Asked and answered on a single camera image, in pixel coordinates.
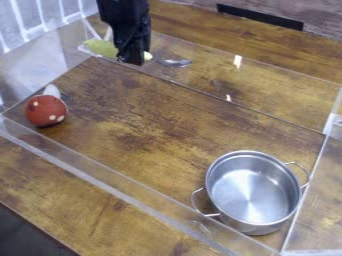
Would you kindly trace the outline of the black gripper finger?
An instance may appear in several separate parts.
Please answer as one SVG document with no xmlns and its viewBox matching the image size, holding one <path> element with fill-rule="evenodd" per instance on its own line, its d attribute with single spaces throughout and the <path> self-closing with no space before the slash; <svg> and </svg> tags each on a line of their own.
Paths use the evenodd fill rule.
<svg viewBox="0 0 342 256">
<path fill-rule="evenodd" d="M 116 34 L 118 59 L 128 64 L 142 66 L 144 53 L 151 48 L 151 33 Z"/>
</svg>

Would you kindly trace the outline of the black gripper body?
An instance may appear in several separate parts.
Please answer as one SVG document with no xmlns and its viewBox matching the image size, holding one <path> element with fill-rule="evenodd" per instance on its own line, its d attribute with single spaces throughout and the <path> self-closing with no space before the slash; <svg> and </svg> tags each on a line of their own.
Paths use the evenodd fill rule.
<svg viewBox="0 0 342 256">
<path fill-rule="evenodd" d="M 126 50 L 139 43 L 143 51 L 151 47 L 150 0 L 96 0 L 101 21 L 113 31 L 113 44 Z"/>
</svg>

